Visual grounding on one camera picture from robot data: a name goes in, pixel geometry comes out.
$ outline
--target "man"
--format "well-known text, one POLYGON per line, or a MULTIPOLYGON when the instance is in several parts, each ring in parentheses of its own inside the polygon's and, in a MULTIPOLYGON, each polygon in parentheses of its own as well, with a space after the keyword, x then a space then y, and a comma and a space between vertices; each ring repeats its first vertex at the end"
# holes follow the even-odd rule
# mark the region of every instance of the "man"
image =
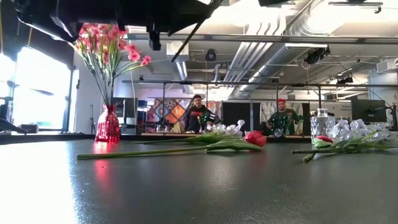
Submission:
POLYGON ((201 118, 205 113, 211 113, 211 111, 208 110, 206 106, 202 105, 201 96, 195 95, 193 97, 193 106, 189 108, 185 116, 185 131, 199 133, 201 124, 198 117, 201 118))
POLYGON ((294 110, 286 108, 285 100, 283 99, 278 100, 278 113, 274 113, 268 119, 266 124, 267 128, 269 129, 272 128, 271 121, 273 119, 278 120, 278 123, 275 124, 275 128, 281 129, 284 132, 284 134, 292 135, 296 133, 294 128, 294 123, 299 121, 299 116, 294 110), (286 118, 287 118, 287 123, 281 123, 281 121, 284 121, 284 119, 286 118))

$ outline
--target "table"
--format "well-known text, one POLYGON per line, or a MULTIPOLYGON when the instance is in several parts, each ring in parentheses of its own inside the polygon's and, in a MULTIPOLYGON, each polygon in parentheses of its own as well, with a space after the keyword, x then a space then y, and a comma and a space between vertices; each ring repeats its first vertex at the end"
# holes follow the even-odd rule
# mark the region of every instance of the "table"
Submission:
POLYGON ((0 146, 0 223, 398 221, 396 152, 302 164, 290 151, 309 144, 278 143, 258 153, 76 160, 163 147, 89 139, 0 146))

